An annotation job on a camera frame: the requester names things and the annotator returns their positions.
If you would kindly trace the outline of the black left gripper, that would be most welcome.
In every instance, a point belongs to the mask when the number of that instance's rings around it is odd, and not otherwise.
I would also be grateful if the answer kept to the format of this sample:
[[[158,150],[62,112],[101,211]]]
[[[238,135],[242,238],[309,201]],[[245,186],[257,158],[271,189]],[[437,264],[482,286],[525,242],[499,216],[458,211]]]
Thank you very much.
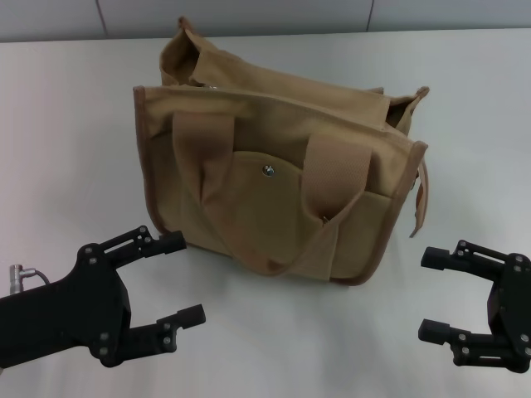
[[[177,350],[177,331],[206,322],[201,304],[156,323],[129,328],[127,290],[116,268],[143,258],[185,250],[181,231],[151,236],[146,226],[99,245],[81,248],[63,279],[1,299],[1,368],[7,369],[65,351],[87,347],[104,366]]]

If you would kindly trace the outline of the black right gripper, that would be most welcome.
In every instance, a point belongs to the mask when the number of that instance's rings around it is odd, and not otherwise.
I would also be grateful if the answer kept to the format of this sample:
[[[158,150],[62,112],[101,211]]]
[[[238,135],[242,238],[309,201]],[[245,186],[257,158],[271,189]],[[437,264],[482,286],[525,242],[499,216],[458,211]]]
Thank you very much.
[[[530,259],[460,240],[453,252],[428,246],[421,267],[454,270],[493,282],[487,301],[492,334],[472,333],[448,323],[424,319],[418,329],[423,342],[448,343],[457,366],[530,368]]]

